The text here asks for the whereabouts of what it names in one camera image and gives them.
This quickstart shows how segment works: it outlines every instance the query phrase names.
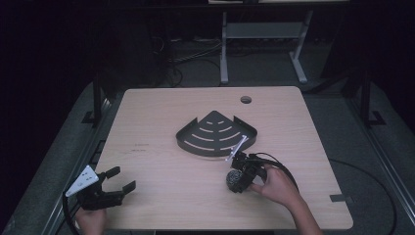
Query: human hand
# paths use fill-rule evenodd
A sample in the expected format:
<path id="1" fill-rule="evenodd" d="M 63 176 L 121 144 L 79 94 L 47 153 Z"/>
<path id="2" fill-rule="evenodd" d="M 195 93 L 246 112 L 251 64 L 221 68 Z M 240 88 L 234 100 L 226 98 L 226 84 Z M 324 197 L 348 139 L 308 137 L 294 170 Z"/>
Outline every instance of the human hand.
<path id="1" fill-rule="evenodd" d="M 107 221 L 107 210 L 86 211 L 79 208 L 75 215 L 76 222 L 85 235 L 102 235 Z"/>
<path id="2" fill-rule="evenodd" d="M 264 168 L 267 174 L 266 179 L 262 179 L 264 185 L 253 183 L 251 190 L 288 209 L 302 200 L 299 190 L 283 170 L 271 164 L 265 164 Z"/>

